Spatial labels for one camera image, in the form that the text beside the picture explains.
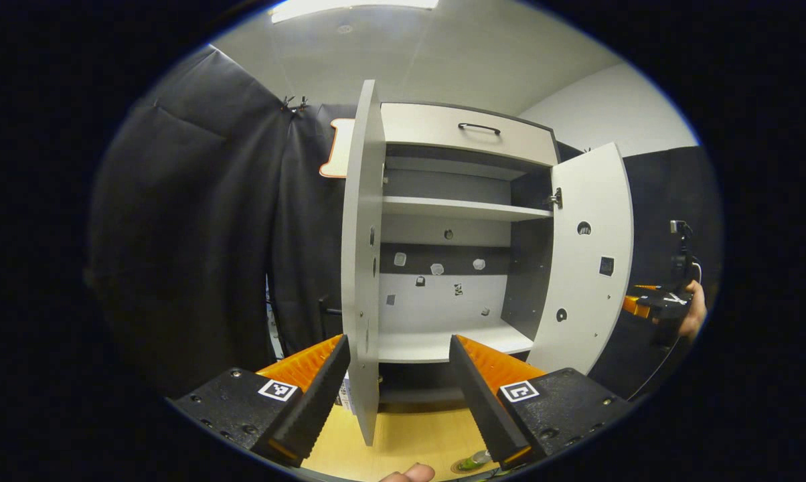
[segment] cabinet shelf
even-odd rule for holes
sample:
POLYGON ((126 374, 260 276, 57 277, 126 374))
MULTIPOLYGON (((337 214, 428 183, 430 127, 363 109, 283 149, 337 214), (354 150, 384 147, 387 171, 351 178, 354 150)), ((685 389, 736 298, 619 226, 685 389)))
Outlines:
POLYGON ((534 344, 502 320, 488 326, 422 333, 384 333, 379 336, 380 363, 442 363, 449 360, 452 335, 463 335, 502 351, 521 353, 534 344))
POLYGON ((523 222, 552 217, 551 211, 517 208, 486 202, 455 201, 427 197, 386 195, 382 198, 383 214, 414 214, 464 220, 493 220, 493 222, 523 222))

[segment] door hinge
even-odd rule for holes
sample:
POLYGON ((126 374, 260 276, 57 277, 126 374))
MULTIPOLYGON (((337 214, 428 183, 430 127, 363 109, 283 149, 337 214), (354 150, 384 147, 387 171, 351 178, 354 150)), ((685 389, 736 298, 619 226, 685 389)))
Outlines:
POLYGON ((546 199, 545 204, 557 204, 559 208, 563 208, 561 188, 555 189, 555 195, 550 195, 549 198, 546 199))

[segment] drawer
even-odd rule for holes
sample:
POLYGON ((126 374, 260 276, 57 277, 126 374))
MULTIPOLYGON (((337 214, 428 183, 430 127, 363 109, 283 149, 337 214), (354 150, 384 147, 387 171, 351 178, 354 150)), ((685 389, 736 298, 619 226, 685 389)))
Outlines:
POLYGON ((556 165, 557 149, 551 131, 493 114, 428 104, 382 104, 385 143, 452 147, 492 153, 540 165, 556 165), (481 127, 459 127, 462 123, 481 127))

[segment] human hand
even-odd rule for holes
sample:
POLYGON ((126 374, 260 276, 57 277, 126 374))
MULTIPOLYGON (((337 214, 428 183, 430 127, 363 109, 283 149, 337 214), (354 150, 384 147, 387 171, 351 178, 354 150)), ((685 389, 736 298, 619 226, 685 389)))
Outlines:
POLYGON ((436 471, 428 465, 415 463, 405 473, 390 473, 379 482, 430 482, 436 477, 436 471))
MULTIPOLYGON (((694 296, 692 304, 688 307, 688 313, 679 326, 679 336, 688 336, 690 341, 694 341, 706 320, 706 300, 704 299, 704 288, 695 280, 692 280, 686 287, 686 291, 693 293, 694 296)), ((653 323, 658 324, 658 319, 653 318, 653 323)))

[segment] white wall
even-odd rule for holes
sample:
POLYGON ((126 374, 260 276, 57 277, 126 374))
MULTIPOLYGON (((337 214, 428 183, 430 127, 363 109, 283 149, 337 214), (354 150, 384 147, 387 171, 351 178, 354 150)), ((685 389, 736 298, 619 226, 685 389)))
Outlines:
POLYGON ((519 117, 555 129, 556 140, 577 149, 614 141, 624 157, 698 145, 668 98, 628 64, 584 77, 519 117))

